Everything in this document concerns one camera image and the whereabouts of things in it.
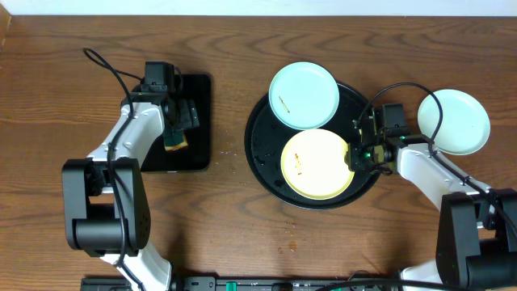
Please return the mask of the yellow green sponge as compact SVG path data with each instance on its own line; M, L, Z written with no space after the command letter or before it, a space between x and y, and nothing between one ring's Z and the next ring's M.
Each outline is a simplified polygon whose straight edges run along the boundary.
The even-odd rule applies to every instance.
M176 151L188 147L184 131L166 131L162 134L166 151Z

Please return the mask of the yellow plate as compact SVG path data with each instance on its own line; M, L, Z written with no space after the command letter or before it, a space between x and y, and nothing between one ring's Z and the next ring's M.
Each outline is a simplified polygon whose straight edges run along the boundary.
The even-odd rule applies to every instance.
M329 200L351 185L355 172L346 164L348 144L326 129L295 134L280 158L284 180L297 194L310 200Z

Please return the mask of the light blue plate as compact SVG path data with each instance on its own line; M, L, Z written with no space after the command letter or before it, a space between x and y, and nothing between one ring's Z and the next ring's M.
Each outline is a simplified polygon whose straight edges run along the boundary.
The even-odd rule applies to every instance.
M482 104L471 95L454 89L435 91L443 119L435 137L442 152L453 155L473 154L490 136L490 118Z
M268 102L275 117L288 127L320 128L338 109L338 84L324 67L295 62L276 73L269 87Z

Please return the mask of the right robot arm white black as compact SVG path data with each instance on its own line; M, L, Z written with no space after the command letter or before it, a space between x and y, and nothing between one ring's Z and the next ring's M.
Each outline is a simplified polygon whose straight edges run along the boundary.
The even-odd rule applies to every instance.
M402 122L354 120L360 141L346 157L352 171L396 174L439 210L435 258L407 268L408 280L487 290L516 284L516 191L493 189L463 172Z

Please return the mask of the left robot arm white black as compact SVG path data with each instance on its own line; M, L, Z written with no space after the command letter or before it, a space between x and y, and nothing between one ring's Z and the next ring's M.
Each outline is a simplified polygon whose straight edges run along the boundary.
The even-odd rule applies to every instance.
M161 137L167 151L187 147L199 127L192 101L177 97L179 69L148 61L141 83L127 93L120 118L86 158L62 167L65 235L69 246L113 265L130 290L174 290L172 264L150 242L150 209L141 167Z

